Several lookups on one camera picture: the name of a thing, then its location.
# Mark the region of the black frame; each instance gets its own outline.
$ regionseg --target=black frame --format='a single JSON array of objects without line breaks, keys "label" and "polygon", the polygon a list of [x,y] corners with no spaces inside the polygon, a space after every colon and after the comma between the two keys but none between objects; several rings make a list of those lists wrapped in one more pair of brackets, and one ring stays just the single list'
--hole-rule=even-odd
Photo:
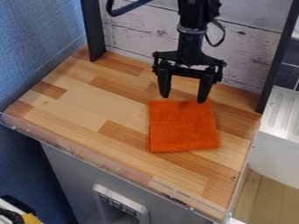
[{"label": "black frame", "polygon": [[273,59],[272,66],[268,73],[268,77],[265,82],[265,86],[261,93],[261,98],[256,108],[256,112],[262,114],[266,107],[268,97],[271,94],[271,90],[273,85],[275,84],[275,80],[277,78],[278,70],[281,66],[283,56],[287,50],[289,40],[292,37],[293,30],[296,25],[296,20],[299,16],[299,0],[293,0],[293,3],[290,7],[289,15],[286,21],[286,24],[283,29],[282,37],[277,47],[276,55]]},{"label": "black frame", "polygon": [[91,61],[96,61],[106,51],[99,1],[81,0],[89,59]]}]

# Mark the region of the orange towel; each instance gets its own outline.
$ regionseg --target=orange towel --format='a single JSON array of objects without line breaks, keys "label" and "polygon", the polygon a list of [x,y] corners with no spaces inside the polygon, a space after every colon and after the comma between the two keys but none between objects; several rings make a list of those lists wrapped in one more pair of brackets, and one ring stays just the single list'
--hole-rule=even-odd
[{"label": "orange towel", "polygon": [[151,101],[149,150],[190,151],[220,147],[210,100]]}]

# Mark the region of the blue wall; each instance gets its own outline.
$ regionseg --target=blue wall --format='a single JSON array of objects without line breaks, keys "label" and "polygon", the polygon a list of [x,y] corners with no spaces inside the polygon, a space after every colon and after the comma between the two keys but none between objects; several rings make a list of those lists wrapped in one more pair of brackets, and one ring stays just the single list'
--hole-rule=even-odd
[{"label": "blue wall", "polygon": [[[80,0],[0,1],[0,111],[83,45]],[[44,223],[75,223],[40,144],[0,126],[0,195]]]}]

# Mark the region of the wooden tabletop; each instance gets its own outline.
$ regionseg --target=wooden tabletop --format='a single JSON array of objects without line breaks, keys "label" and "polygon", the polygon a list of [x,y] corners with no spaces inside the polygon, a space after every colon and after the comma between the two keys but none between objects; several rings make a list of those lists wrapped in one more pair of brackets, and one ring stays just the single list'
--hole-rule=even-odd
[{"label": "wooden tabletop", "polygon": [[[23,122],[6,121],[223,220],[259,124],[258,95],[214,86],[221,148],[152,154],[148,104],[160,96],[150,65],[111,52],[94,63],[87,56],[83,47],[5,111]],[[197,92],[198,80],[175,77],[170,99],[196,99]]]}]

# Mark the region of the wooden wall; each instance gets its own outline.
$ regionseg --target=wooden wall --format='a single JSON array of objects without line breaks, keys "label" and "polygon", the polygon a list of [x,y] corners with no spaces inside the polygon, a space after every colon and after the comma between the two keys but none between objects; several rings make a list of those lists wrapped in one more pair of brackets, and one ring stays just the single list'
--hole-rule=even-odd
[{"label": "wooden wall", "polygon": [[[204,50],[227,62],[225,84],[261,92],[291,1],[222,0],[219,20],[226,41],[217,48],[205,43]],[[153,0],[120,17],[108,16],[105,3],[101,1],[108,50],[152,62],[155,50],[177,49],[177,0]],[[221,35],[212,25],[209,33],[215,41]]]}]

